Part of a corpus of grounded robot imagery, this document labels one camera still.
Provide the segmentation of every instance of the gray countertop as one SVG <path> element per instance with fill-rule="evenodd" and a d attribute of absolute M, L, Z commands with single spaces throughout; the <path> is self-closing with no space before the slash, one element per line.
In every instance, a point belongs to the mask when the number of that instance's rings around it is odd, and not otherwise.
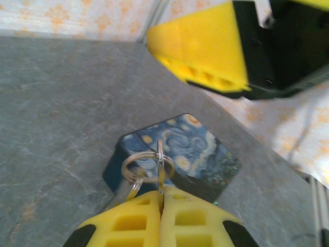
<path fill-rule="evenodd" d="M 0 246 L 62 246 L 118 138 L 189 112 L 242 162 L 218 199 L 260 246 L 313 246 L 310 186 L 141 44 L 0 37 Z"/>

